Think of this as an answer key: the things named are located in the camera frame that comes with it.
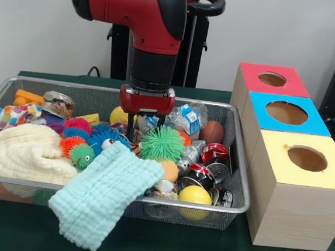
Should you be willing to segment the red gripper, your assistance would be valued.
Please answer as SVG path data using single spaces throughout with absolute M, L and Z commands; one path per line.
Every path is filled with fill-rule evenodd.
M 129 114 L 127 124 L 127 138 L 134 141 L 134 118 L 137 114 L 154 114 L 158 117 L 157 127 L 162 127 L 168 115 L 175 106 L 175 90 L 166 93 L 144 92 L 132 88 L 129 84 L 120 87 L 120 106 Z

